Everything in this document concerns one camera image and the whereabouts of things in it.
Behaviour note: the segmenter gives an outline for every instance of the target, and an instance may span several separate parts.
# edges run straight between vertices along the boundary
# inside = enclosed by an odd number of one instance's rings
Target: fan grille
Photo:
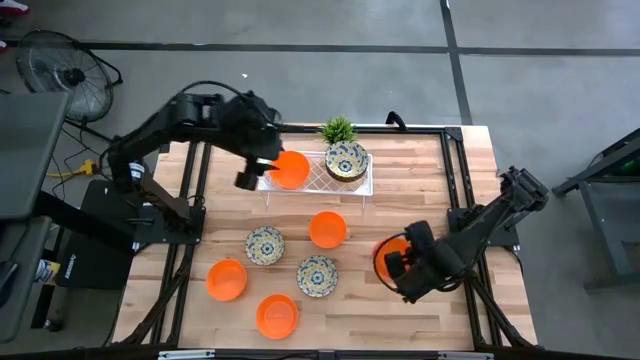
[[[66,117],[78,122],[103,118],[113,104],[104,67],[74,39],[38,30],[25,35],[16,54],[18,72],[31,92],[66,92]]]

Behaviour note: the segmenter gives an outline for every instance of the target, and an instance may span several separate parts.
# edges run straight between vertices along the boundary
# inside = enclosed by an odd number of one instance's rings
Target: blue and white bowl
[[[312,255],[298,267],[298,286],[311,297],[329,295],[338,284],[336,265],[326,256]]]
[[[244,248],[254,264],[271,265],[284,254],[284,237],[274,227],[261,226],[249,233]]]
[[[338,141],[325,153],[325,166],[329,175],[342,182],[356,181],[369,165],[367,151],[354,141]]]

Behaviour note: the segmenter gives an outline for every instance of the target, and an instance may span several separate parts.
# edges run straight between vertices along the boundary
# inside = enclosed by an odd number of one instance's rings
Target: wooden tabletop
[[[476,202],[499,195],[496,163],[484,126],[463,127],[464,144]],[[289,150],[324,151],[315,134],[283,136]],[[450,207],[440,141],[433,135],[360,135],[358,142],[373,155],[374,195],[362,211],[360,197],[272,194],[268,209],[263,194],[233,186],[243,159],[214,149],[206,186],[207,217],[203,241],[196,247],[184,309],[180,347],[277,349],[463,350],[472,348],[471,331],[462,287],[450,293],[433,291],[416,304],[380,284],[373,273],[374,245],[412,222],[426,219],[436,237],[446,233],[445,212]],[[178,194],[186,144],[172,144],[160,155],[155,179]],[[451,146],[457,184],[461,184],[455,147]],[[194,180],[199,160],[196,160]],[[459,197],[464,205],[464,195]],[[325,210],[342,214],[349,237],[339,247],[325,250],[309,239],[313,215]],[[244,253],[247,234],[271,225],[286,243],[284,256],[274,265],[258,266]],[[155,302],[160,288],[167,246],[152,245],[133,261],[118,315],[114,341],[131,333]],[[336,289],[325,298],[311,298],[296,284],[296,269],[309,255],[326,255],[339,271]],[[231,302],[207,294],[204,280],[217,261],[234,258],[247,269],[244,293]],[[494,296],[502,310],[535,343],[527,296],[517,262],[503,249],[487,251]],[[297,329],[283,340],[265,338],[256,329],[256,309],[266,296],[282,293],[296,302]],[[173,302],[163,334],[168,334]],[[483,334],[489,338],[486,312],[479,306]]]

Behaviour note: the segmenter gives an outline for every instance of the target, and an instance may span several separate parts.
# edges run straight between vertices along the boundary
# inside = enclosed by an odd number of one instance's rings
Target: gray floor
[[[45,28],[81,40],[342,45],[446,45],[436,0],[59,0],[27,2],[32,14],[6,36]],[[638,48],[634,0],[449,0],[460,46]],[[172,92],[200,79],[252,88],[286,120],[345,114],[379,123],[389,110],[408,123],[460,124],[446,55],[101,51],[123,71],[113,109],[95,125],[122,134]],[[0,87],[26,92],[12,54],[0,56]],[[527,167],[553,186],[638,127],[638,58],[462,56],[474,124],[488,125],[498,165]],[[89,140],[96,150],[104,148]],[[56,157],[79,146],[62,136]],[[78,166],[86,157],[71,161]],[[78,205],[87,181],[67,186]],[[53,182],[47,182],[51,188]],[[608,273],[581,198],[552,198],[518,226],[539,343],[555,350],[640,357],[640,290],[587,295]],[[76,291],[68,330],[25,332],[0,352],[100,345],[118,294]]]

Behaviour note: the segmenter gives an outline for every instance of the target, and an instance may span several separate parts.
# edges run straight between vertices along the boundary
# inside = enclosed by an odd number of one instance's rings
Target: orange bowl
[[[298,308],[287,295],[266,297],[256,311],[256,326],[269,339],[283,339],[298,326]]]
[[[279,170],[271,170],[273,182],[283,189],[295,189],[300,187],[309,177],[311,166],[309,160],[297,151],[283,151],[273,166]]]
[[[237,298],[247,286],[247,271],[237,260],[218,261],[207,274],[207,291],[218,301]]]
[[[378,251],[378,248],[381,244],[382,242],[376,244],[376,246],[373,248],[372,256],[376,255],[376,251]],[[389,242],[387,242],[382,248],[380,248],[380,250],[378,251],[378,257],[376,258],[376,268],[378,269],[380,277],[382,277],[384,280],[391,280],[391,275],[389,275],[389,271],[387,270],[387,264],[384,263],[384,256],[396,251],[399,251],[404,255],[409,247],[410,244],[408,241],[406,241],[404,238],[397,237],[389,240]]]
[[[334,248],[347,237],[347,223],[340,214],[333,211],[321,212],[311,219],[309,237],[321,248]]]

